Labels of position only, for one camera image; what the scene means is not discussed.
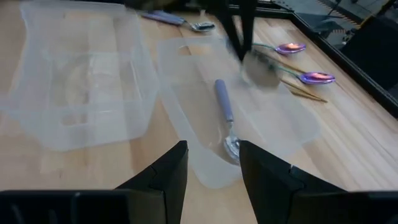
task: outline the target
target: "wooden tabletop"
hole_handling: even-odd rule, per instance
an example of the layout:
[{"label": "wooden tabletop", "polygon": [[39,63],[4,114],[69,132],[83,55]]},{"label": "wooden tabletop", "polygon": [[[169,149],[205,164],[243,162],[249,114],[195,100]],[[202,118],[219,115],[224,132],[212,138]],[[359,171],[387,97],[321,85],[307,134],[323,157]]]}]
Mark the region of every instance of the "wooden tabletop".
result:
[{"label": "wooden tabletop", "polygon": [[[0,2],[0,93],[6,93],[15,81],[10,77],[19,66],[24,48],[25,27],[18,4]],[[189,21],[199,19],[192,14],[184,16]],[[198,35],[145,19],[141,24],[152,56],[156,55],[159,40]],[[215,30],[209,35],[222,33]],[[289,157],[289,162],[346,190],[398,188],[397,120],[290,21],[256,19],[255,41],[270,45],[304,42],[306,51],[300,53],[300,60],[292,63],[303,70],[336,76],[334,84],[311,88],[328,103],[297,98],[317,118],[321,135]],[[17,121],[4,113],[0,115],[0,190],[112,189],[154,162],[179,140],[160,99],[143,137],[64,153],[43,150],[33,137],[16,131]],[[208,189],[189,169],[182,223],[255,222],[242,180],[223,189]]]}]

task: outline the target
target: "plastic container lid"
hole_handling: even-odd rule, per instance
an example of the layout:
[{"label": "plastic container lid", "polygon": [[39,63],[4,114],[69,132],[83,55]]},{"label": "plastic container lid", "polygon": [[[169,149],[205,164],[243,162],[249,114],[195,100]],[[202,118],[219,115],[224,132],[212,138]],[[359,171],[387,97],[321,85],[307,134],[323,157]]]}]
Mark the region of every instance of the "plastic container lid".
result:
[{"label": "plastic container lid", "polygon": [[188,141],[189,163],[200,182],[221,188],[241,177],[223,141],[228,127],[215,80],[223,79],[231,100],[234,130],[281,158],[319,133],[318,123],[283,85],[263,91],[242,79],[240,63],[217,37],[177,38],[158,45],[160,92],[180,139]]},{"label": "plastic container lid", "polygon": [[27,40],[0,109],[67,151],[142,136],[159,89],[138,17],[118,4],[21,3]]}]

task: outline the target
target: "wooden chopstick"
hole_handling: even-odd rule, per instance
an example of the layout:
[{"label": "wooden chopstick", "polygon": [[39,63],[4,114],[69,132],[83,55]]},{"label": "wooden chopstick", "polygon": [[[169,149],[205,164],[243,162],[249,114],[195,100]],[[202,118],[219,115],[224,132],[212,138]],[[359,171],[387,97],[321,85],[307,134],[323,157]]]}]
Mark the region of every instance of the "wooden chopstick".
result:
[{"label": "wooden chopstick", "polygon": [[287,68],[289,68],[289,69],[295,70],[296,72],[306,73],[304,70],[302,70],[302,69],[300,69],[300,68],[297,68],[297,67],[295,67],[295,66],[293,66],[293,65],[289,65],[288,63],[285,63],[285,62],[283,62],[283,61],[281,61],[281,60],[279,60],[279,59],[277,59],[277,58],[274,58],[274,57],[272,57],[272,56],[270,56],[270,55],[266,55],[266,56],[269,57],[269,58],[271,58],[271,59],[273,59],[273,60],[275,60],[275,61],[278,62],[279,64],[281,64],[281,65],[283,65],[283,66],[285,66],[285,67],[287,67]]},{"label": "wooden chopstick", "polygon": [[311,95],[308,95],[308,94],[306,94],[306,93],[304,93],[304,92],[298,91],[298,90],[296,90],[295,88],[288,87],[288,89],[289,89],[290,92],[291,92],[293,95],[295,95],[295,96],[301,96],[301,97],[304,97],[304,98],[309,99],[309,100],[315,100],[315,101],[319,101],[319,102],[323,102],[323,103],[326,103],[326,102],[327,102],[327,101],[325,102],[325,100],[323,100],[323,99],[319,99],[319,98],[317,98],[317,97],[313,97],[313,96],[311,96]]},{"label": "wooden chopstick", "polygon": [[298,86],[290,81],[284,80],[283,78],[281,78],[280,81],[285,83],[286,85],[288,85],[290,87],[289,90],[295,95],[300,95],[302,97],[308,96],[307,98],[309,98],[309,99],[312,99],[312,100],[316,99],[316,100],[324,102],[324,103],[328,102],[327,100],[323,99],[322,97],[317,96],[316,94],[313,94],[310,91],[308,91],[308,90],[302,88],[301,86]]}]

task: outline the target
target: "purple spoon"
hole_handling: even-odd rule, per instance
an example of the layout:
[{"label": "purple spoon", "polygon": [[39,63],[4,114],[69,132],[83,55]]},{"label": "purple spoon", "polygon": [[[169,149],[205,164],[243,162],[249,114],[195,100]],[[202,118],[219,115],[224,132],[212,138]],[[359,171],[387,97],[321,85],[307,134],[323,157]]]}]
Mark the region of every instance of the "purple spoon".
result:
[{"label": "purple spoon", "polygon": [[295,54],[305,50],[305,44],[298,44],[298,43],[288,43],[288,44],[281,44],[275,48],[275,51],[282,54]]},{"label": "purple spoon", "polygon": [[141,14],[142,17],[147,19],[153,19],[160,22],[165,22],[167,24],[172,24],[176,26],[182,26],[183,24],[188,24],[191,30],[195,32],[208,32],[213,30],[216,26],[214,23],[208,22],[196,22],[196,23],[189,23],[184,18],[161,11],[156,10],[152,12],[146,12]]},{"label": "purple spoon", "polygon": [[336,81],[333,75],[322,72],[307,72],[298,76],[301,82],[311,85],[329,84]]}]

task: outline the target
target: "black frame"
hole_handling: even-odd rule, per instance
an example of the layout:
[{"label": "black frame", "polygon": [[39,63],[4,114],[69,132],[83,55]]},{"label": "black frame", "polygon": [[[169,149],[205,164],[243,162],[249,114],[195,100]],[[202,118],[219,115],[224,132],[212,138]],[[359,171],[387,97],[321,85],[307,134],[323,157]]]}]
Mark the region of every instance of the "black frame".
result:
[{"label": "black frame", "polygon": [[0,223],[179,224],[188,143],[179,141],[114,190],[6,190]]},{"label": "black frame", "polygon": [[[356,83],[366,90],[384,109],[386,109],[393,117],[398,118],[398,100],[395,99],[388,91],[383,89],[379,84],[372,80],[364,71],[362,71],[355,63],[346,57],[334,46],[330,45],[320,34],[312,31],[311,27],[301,19],[296,13],[281,9],[280,6],[273,3],[259,3],[261,7],[256,9],[256,17],[288,19],[317,45],[324,53],[329,56],[340,68],[342,68]],[[177,6],[168,8],[171,11],[192,12],[192,9],[185,6]],[[239,6],[230,4],[229,10],[232,14],[239,14]]]},{"label": "black frame", "polygon": [[244,185],[258,223],[397,223],[398,192],[346,192],[272,155],[240,142]]}]

